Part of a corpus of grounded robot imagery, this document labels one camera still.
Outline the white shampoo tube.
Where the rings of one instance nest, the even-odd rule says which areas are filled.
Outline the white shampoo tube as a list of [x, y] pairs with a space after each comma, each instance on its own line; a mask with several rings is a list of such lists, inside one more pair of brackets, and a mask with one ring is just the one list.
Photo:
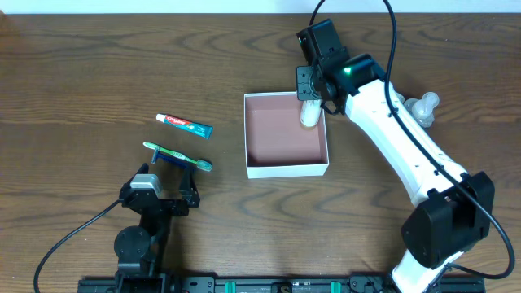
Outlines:
[[304, 129], [314, 128], [322, 113], [321, 100], [303, 101], [300, 111], [300, 124]]

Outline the blue pump soap bottle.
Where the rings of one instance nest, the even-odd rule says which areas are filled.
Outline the blue pump soap bottle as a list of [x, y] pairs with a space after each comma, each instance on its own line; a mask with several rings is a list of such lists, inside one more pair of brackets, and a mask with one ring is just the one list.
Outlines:
[[424, 129], [430, 128], [435, 120], [434, 109], [439, 105], [440, 98], [434, 92], [425, 93], [420, 99], [406, 99], [396, 92], [396, 96], [403, 103], [405, 109]]

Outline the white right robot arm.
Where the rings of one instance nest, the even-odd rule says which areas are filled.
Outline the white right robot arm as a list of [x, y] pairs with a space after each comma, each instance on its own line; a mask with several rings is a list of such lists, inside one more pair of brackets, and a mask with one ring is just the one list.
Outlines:
[[314, 107], [336, 105], [377, 146], [404, 185], [412, 214], [401, 228], [406, 251], [387, 288], [428, 292], [444, 272], [489, 234], [494, 185], [450, 159], [405, 109], [386, 72], [368, 55], [307, 54], [296, 69], [301, 120]]

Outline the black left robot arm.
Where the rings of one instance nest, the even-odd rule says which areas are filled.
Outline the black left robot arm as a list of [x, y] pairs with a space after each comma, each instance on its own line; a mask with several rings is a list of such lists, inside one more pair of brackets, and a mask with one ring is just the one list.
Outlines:
[[179, 292], [178, 281], [162, 269], [164, 251], [176, 216], [187, 216], [199, 206], [194, 169], [184, 167], [179, 199], [163, 199], [160, 179], [143, 164], [120, 190], [124, 208], [140, 216], [138, 225], [123, 229], [114, 242], [118, 257], [117, 292]]

